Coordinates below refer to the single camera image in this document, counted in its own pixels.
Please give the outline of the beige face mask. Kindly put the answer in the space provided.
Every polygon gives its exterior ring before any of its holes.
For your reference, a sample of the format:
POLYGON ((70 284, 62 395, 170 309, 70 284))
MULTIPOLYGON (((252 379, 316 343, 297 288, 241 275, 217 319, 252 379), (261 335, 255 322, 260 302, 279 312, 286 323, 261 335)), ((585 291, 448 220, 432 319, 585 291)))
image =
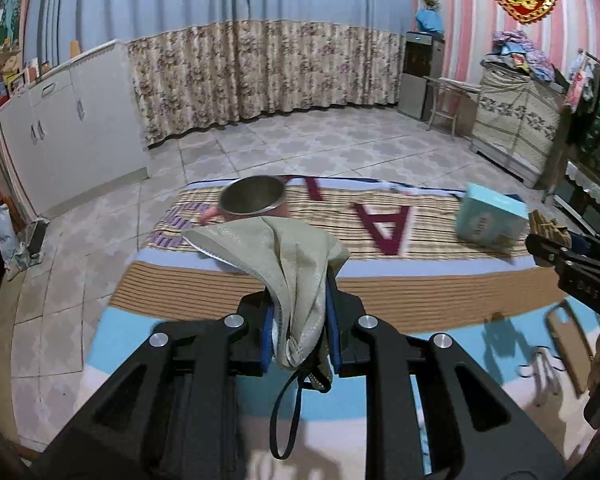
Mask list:
POLYGON ((260 281, 274 301, 275 361, 296 385, 294 414, 286 448, 277 442, 277 417, 282 390, 270 418, 270 450, 286 460, 294 450, 301 415, 302 391, 329 392, 332 371, 327 364, 326 274, 337 275, 350 257, 348 248, 327 231, 299 220, 260 216, 200 226, 184 232, 189 245, 260 281))

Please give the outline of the small brown figurine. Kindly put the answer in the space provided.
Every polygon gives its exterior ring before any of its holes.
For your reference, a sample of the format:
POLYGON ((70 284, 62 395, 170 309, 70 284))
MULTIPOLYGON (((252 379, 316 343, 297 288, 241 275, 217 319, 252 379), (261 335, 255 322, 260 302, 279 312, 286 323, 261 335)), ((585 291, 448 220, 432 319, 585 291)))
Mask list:
POLYGON ((542 236, 567 248, 572 246, 571 234, 568 228, 560 224, 555 218, 545 217, 537 209, 529 212, 529 226, 531 234, 542 236))

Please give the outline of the low lace-covered tv stand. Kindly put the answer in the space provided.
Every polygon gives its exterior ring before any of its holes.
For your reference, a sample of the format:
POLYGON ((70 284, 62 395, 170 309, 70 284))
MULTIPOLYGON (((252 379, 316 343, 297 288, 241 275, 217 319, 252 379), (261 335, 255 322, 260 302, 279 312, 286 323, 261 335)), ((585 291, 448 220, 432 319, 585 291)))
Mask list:
POLYGON ((589 233, 600 235, 600 179, 568 160, 554 187, 554 203, 589 233))

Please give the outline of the teal cardboard box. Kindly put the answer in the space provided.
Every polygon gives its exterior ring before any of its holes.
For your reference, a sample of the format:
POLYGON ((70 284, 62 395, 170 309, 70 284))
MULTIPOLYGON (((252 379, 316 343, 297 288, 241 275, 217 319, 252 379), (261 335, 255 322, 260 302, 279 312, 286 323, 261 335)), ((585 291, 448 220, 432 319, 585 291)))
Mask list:
POLYGON ((510 252, 527 226, 524 202, 482 185, 467 185, 456 215, 458 238, 498 252, 510 252))

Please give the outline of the pink mug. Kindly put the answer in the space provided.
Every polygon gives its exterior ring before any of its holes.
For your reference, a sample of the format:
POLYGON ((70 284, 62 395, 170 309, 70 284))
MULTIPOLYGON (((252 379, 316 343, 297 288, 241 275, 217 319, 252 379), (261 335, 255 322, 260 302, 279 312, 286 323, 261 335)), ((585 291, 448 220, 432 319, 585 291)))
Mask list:
POLYGON ((205 226, 214 218, 232 221, 259 216, 289 216, 286 184, 281 178, 256 174, 232 182, 222 189, 216 205, 208 208, 198 222, 205 226))

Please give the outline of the cloth-covered cabinet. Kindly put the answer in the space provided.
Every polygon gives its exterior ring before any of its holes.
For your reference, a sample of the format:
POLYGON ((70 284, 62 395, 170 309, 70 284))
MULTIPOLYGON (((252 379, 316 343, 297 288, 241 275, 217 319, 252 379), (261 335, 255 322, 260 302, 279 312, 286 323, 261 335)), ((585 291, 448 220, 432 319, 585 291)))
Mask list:
POLYGON ((471 151, 486 156, 535 188, 552 152, 562 96, 501 64, 483 66, 471 151))

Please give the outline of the clothes rack with garments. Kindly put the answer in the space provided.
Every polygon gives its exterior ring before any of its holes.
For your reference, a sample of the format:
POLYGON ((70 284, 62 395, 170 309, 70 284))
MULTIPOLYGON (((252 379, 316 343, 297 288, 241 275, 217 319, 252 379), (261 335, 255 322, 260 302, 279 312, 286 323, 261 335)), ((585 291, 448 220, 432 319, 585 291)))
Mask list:
POLYGON ((580 49, 569 69, 568 82, 547 159, 544 198, 555 194, 569 164, 600 186, 600 59, 580 49))

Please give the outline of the small metal folding table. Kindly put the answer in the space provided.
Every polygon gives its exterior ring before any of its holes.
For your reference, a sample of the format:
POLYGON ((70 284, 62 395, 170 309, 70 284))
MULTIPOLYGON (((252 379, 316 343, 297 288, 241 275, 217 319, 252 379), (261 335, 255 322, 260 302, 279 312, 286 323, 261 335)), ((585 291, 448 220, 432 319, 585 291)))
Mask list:
POLYGON ((480 84, 471 84, 446 77, 426 76, 428 88, 432 91, 432 105, 427 129, 430 130, 437 118, 447 120, 451 126, 451 138, 456 138, 460 104, 464 100, 474 100, 481 92, 480 84))

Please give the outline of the pile of folded clothes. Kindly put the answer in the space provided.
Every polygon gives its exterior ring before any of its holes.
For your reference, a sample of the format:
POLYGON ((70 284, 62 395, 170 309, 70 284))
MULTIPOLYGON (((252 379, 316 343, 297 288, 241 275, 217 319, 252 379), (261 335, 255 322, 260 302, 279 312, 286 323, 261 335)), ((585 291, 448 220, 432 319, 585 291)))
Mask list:
POLYGON ((494 32, 492 53, 503 63, 523 70, 539 81, 547 84, 555 81, 554 65, 523 30, 494 32))

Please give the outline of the grey water dispenser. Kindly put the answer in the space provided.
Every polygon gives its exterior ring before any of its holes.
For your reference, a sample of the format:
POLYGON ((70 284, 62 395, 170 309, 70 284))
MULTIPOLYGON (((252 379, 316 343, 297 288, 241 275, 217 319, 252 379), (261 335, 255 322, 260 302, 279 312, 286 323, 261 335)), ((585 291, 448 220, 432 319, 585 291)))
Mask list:
POLYGON ((428 122, 434 104, 434 90, 429 79, 442 75, 443 60, 442 37, 426 32, 406 34, 398 102, 400 113, 428 122))

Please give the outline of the blue bag on dispenser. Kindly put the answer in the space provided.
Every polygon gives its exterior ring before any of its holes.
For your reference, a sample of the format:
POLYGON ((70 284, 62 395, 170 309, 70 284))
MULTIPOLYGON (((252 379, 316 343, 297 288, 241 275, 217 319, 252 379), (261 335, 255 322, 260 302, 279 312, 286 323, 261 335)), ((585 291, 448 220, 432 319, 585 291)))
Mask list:
POLYGON ((419 9, 415 14, 417 29, 423 34, 444 36, 442 17, 437 10, 419 9))

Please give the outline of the white cabinet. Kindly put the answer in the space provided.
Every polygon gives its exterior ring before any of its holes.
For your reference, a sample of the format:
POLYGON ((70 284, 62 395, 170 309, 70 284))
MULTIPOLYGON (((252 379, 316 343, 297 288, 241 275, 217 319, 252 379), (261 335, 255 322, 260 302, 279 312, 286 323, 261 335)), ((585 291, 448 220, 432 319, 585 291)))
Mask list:
POLYGON ((54 218, 148 177, 126 45, 86 51, 0 107, 14 183, 35 217, 54 218))

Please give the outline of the blue floral curtain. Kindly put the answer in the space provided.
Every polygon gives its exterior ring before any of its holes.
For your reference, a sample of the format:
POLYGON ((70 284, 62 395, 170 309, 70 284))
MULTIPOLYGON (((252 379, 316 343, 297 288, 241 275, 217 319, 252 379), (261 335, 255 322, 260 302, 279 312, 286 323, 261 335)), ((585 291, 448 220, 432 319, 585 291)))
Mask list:
POLYGON ((124 42, 144 141, 263 114, 388 105, 412 0, 22 0, 26 58, 124 42))

